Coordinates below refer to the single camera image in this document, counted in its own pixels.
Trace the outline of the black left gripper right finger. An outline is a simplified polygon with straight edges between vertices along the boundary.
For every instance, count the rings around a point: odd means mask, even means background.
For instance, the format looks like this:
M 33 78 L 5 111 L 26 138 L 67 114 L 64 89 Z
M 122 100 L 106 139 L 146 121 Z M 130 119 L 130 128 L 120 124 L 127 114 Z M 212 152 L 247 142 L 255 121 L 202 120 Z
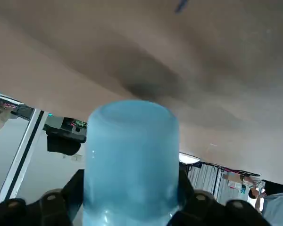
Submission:
M 257 210 L 243 200 L 218 203 L 203 190 L 194 190 L 184 170 L 179 170 L 179 210 L 169 220 L 169 226 L 268 226 Z

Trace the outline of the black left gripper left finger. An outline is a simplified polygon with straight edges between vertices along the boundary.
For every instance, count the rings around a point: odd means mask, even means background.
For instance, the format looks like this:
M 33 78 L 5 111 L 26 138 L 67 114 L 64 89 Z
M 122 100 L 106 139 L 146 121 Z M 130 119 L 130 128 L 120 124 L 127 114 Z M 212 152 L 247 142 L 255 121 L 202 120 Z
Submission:
M 79 169 L 58 192 L 27 204 L 13 198 L 0 203 L 0 226 L 72 226 L 83 203 L 84 170 Z

